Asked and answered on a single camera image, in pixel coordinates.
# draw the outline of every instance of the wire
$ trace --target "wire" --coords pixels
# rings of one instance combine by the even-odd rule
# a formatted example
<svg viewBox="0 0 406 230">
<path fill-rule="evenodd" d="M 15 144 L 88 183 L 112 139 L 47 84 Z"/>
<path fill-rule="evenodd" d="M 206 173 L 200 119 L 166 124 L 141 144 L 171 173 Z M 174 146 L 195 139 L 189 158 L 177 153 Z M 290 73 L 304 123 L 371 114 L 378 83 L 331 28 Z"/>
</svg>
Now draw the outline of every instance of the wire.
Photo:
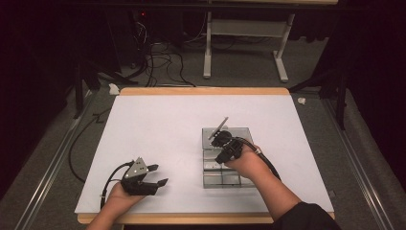
<svg viewBox="0 0 406 230">
<path fill-rule="evenodd" d="M 110 174 L 110 177 L 108 177 L 107 181 L 105 182 L 104 188 L 101 192 L 101 208 L 104 206 L 104 203 L 105 203 L 105 197 L 107 195 L 108 184 L 110 184 L 111 181 L 116 180 L 116 179 L 111 179 L 111 178 L 113 178 L 114 174 L 116 174 L 116 172 L 118 170 L 120 170 L 121 168 L 123 168 L 125 166 L 130 167 L 130 166 L 132 166 L 132 164 L 134 164 L 134 161 L 124 163 L 121 166 L 117 167 L 117 169 L 115 169 L 114 172 Z"/>
<path fill-rule="evenodd" d="M 81 178 L 81 177 L 75 172 L 74 167 L 73 167 L 73 164 L 72 164 L 72 150 L 73 150 L 73 148 L 74 148 L 76 142 L 78 141 L 79 137 L 81 136 L 81 134 L 83 134 L 83 132 L 84 132 L 87 128 L 89 128 L 90 125 L 92 125 L 92 123 L 93 123 L 94 121 L 97 121 L 97 120 L 100 118 L 101 115 L 103 115 L 104 113 L 108 112 L 109 110 L 111 110 L 111 107 L 105 109 L 105 111 L 99 113 L 95 118 L 93 118 L 89 123 L 87 123 L 87 124 L 84 126 L 84 128 L 81 130 L 81 132 L 78 134 L 78 136 L 76 136 L 75 140 L 72 142 L 71 147 L 69 148 L 69 153 L 68 153 L 69 169 L 71 170 L 71 172 L 72 172 L 72 174 L 74 175 L 74 177 L 75 177 L 78 181 L 80 181 L 80 182 L 82 182 L 82 183 L 85 182 L 85 179 Z"/>
</svg>

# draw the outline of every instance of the person's right hand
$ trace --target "person's right hand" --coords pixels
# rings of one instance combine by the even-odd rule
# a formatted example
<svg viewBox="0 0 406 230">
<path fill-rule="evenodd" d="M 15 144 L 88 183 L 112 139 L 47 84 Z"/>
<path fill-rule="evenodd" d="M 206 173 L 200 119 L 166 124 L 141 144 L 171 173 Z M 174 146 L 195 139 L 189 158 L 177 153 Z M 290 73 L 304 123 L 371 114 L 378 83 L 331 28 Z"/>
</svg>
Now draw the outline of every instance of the person's right hand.
<svg viewBox="0 0 406 230">
<path fill-rule="evenodd" d="M 228 161 L 224 165 L 251 180 L 264 173 L 270 173 L 268 166 L 247 145 L 242 146 L 239 159 Z"/>
</svg>

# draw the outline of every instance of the metal rail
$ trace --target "metal rail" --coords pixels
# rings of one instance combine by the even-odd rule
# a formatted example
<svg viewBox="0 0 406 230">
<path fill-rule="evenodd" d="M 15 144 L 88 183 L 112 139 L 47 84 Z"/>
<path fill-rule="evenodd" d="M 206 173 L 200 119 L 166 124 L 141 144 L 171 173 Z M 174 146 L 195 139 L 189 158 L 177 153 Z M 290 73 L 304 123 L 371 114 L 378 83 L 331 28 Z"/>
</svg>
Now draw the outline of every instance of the metal rail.
<svg viewBox="0 0 406 230">
<path fill-rule="evenodd" d="M 325 110 L 327 111 L 331 121 L 334 123 L 337 133 L 340 135 L 343 145 L 346 148 L 347 158 L 350 161 L 350 167 L 359 184 L 359 187 L 361 188 L 362 193 L 364 194 L 364 197 L 368 205 L 370 206 L 373 217 L 375 218 L 375 221 L 378 224 L 379 229 L 395 230 L 394 227 L 392 226 L 391 221 L 389 220 L 388 215 L 386 214 L 384 207 L 382 206 L 382 202 L 379 198 L 378 193 L 376 192 L 375 188 L 370 182 L 367 174 L 364 171 L 364 168 L 362 167 L 362 164 L 358 158 L 356 151 L 352 147 L 352 144 L 350 142 L 347 133 L 344 130 L 342 130 L 335 121 L 335 112 L 331 104 L 331 101 L 329 99 L 324 99 L 322 100 L 322 104 L 325 107 Z"/>
<path fill-rule="evenodd" d="M 95 96 L 96 94 L 91 93 L 90 90 L 87 92 L 84 109 L 79 114 L 77 119 L 71 124 L 65 136 L 63 137 L 62 142 L 60 143 L 59 148 L 57 149 L 56 154 L 52 162 L 50 163 L 50 166 L 48 167 L 48 170 L 45 172 L 44 176 L 42 177 L 41 181 L 36 187 L 33 197 L 31 198 L 23 215 L 21 216 L 20 220 L 15 226 L 14 228 L 15 230 L 30 229 L 31 225 L 33 224 L 36 214 L 38 213 L 39 208 L 42 205 L 42 202 L 44 201 L 45 197 L 50 191 L 51 186 L 54 183 L 54 180 L 56 179 L 56 175 L 59 172 L 59 169 L 63 163 L 63 160 L 66 158 L 68 152 L 67 150 L 72 144 L 71 142 L 79 126 L 79 123 L 83 115 L 87 111 L 87 108 L 93 102 Z"/>
</svg>

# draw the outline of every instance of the black sleeve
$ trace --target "black sleeve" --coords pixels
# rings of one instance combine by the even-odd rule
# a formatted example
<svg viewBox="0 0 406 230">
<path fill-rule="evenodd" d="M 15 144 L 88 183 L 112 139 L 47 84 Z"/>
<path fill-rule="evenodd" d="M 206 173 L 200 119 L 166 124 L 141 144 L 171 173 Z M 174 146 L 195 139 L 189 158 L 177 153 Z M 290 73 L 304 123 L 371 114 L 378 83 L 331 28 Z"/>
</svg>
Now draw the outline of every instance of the black sleeve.
<svg viewBox="0 0 406 230">
<path fill-rule="evenodd" d="M 276 220 L 272 230 L 341 230 L 319 205 L 301 202 Z"/>
</svg>

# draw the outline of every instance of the person's left hand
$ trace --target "person's left hand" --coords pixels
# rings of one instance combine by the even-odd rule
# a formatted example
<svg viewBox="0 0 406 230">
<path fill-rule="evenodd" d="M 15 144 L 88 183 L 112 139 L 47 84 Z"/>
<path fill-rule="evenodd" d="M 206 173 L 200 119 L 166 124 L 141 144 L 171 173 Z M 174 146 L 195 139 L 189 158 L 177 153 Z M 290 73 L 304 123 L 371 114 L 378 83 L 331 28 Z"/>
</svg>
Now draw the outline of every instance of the person's left hand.
<svg viewBox="0 0 406 230">
<path fill-rule="evenodd" d="M 113 186 L 103 210 L 108 210 L 110 215 L 118 218 L 145 197 L 145 195 L 129 195 L 123 189 L 122 183 L 118 182 Z"/>
</svg>

